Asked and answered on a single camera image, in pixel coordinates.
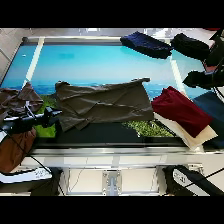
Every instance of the cream fabric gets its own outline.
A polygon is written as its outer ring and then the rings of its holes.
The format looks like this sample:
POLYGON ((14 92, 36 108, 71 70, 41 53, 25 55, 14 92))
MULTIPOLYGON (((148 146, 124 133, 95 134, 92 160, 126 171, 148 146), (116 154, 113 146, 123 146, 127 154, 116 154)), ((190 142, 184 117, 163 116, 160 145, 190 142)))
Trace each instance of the cream fabric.
POLYGON ((180 126, 176 121, 171 121, 166 119, 159 114, 154 112, 154 116, 161 123, 166 125, 170 130, 172 130, 176 135, 182 138, 183 142, 192 150, 196 151, 196 148, 201 146, 204 142, 217 137, 218 135, 215 131, 208 125, 205 129, 203 129, 196 138, 193 138, 188 132, 185 131, 182 126, 180 126))

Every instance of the green grass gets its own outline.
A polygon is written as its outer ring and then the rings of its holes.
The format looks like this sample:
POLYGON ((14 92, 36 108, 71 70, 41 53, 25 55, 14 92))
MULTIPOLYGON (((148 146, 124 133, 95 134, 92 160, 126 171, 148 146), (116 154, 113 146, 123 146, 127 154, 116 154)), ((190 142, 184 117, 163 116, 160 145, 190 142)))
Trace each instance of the green grass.
MULTIPOLYGON (((53 98, 51 98, 51 97, 49 97, 47 95, 40 95, 40 97, 44 101, 44 104, 42 105, 40 110, 37 111, 36 114, 43 114, 44 113, 44 109, 47 106, 56 108, 56 100, 55 99, 53 99, 53 98)), ((56 134, 55 125, 52 125, 51 127, 48 127, 48 128, 43 128, 41 125, 38 125, 38 126, 35 126, 35 129, 37 131, 37 136, 38 137, 54 138, 55 134, 56 134)))
POLYGON ((136 130, 138 135, 142 135, 145 137, 150 137, 150 136, 173 137, 172 134, 170 134, 168 131, 158 126, 153 121, 150 122, 151 125, 148 124, 147 121, 129 121, 123 124, 129 128, 136 130))

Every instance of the brown fabric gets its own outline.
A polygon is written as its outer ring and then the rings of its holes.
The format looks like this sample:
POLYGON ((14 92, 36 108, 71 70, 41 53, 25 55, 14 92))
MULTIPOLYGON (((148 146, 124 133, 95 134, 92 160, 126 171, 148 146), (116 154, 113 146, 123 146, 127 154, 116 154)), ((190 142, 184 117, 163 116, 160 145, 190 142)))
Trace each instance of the brown fabric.
POLYGON ((56 83, 62 130, 74 126, 82 129, 89 123, 153 120, 152 106, 142 85, 142 82, 149 81, 149 78, 143 78, 89 87, 56 83))
MULTIPOLYGON (((32 147, 33 141, 36 138, 36 131, 33 128, 31 131, 21 134, 12 135, 14 140, 28 153, 32 147)), ((11 172, 17 167, 26 154, 13 142, 11 138, 3 140, 0 144, 0 172, 11 172)))
POLYGON ((29 101, 32 112, 37 112, 43 105, 43 100, 34 91, 29 82, 26 83, 21 91, 0 88, 0 123, 7 115, 23 115, 26 101, 29 101))

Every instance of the dark red cloth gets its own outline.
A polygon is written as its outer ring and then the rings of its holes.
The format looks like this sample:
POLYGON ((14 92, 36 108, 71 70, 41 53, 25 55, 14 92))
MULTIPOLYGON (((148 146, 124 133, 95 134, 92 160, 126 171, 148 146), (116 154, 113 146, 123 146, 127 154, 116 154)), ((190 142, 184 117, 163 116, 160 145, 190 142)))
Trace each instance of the dark red cloth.
POLYGON ((163 89, 161 95, 154 98, 151 104, 154 112, 176 121, 193 138, 212 121, 208 114, 171 86, 163 89))

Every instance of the black cable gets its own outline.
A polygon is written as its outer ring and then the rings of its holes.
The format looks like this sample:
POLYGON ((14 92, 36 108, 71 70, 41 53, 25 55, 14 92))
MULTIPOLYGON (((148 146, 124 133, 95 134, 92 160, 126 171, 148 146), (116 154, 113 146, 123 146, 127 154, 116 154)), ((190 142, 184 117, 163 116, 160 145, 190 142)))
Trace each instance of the black cable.
MULTIPOLYGON (((7 131, 5 131, 4 129, 2 129, 2 127, 0 127, 0 129, 2 130, 2 131, 4 131, 11 139, 12 139, 12 141, 14 142, 14 143, 16 143, 18 146, 19 146, 19 148, 23 151, 23 153, 25 153, 26 155, 28 155, 28 156, 30 156, 33 160, 35 160, 42 168, 44 168, 48 173, 50 173, 51 175, 52 175, 52 177, 53 178, 55 178, 56 180, 57 180, 57 178, 55 177, 55 175, 54 175, 54 173, 50 170, 48 170, 41 162, 39 162, 36 158, 34 158, 32 155, 30 155, 30 153, 28 152, 26 152, 21 146, 20 146, 20 144, 7 132, 7 131)), ((60 190, 61 190, 61 192, 62 192, 62 194, 63 194, 63 196, 65 196, 65 194, 64 194, 64 192, 63 192, 63 190, 62 190, 62 188, 61 188, 61 185, 59 184, 59 181, 60 180, 58 180, 58 186, 59 186, 59 188, 60 188, 60 190)))
POLYGON ((183 188, 186 188, 186 189, 187 189, 187 187, 190 187, 190 186, 192 186, 192 185, 194 185, 194 184, 196 184, 196 183, 198 183, 198 182, 200 182, 200 181, 202 181, 202 180, 205 180, 205 179, 207 179, 207 178, 209 178, 209 177, 211 177, 211 176, 213 176, 213 175, 215 175, 215 174, 217 174, 217 173, 220 173, 220 172, 222 172, 223 170, 224 170, 224 167, 221 168, 221 169, 219 169, 219 170, 217 170, 217 171, 215 171, 215 172, 213 172, 213 173, 211 173, 211 174, 209 174, 209 175, 207 175, 207 176, 205 176, 205 177, 202 177, 201 179, 195 181, 194 183, 188 184, 188 185, 186 185, 186 186, 181 186, 181 188, 179 188, 179 189, 173 191, 172 194, 176 193, 177 191, 183 190, 183 188))

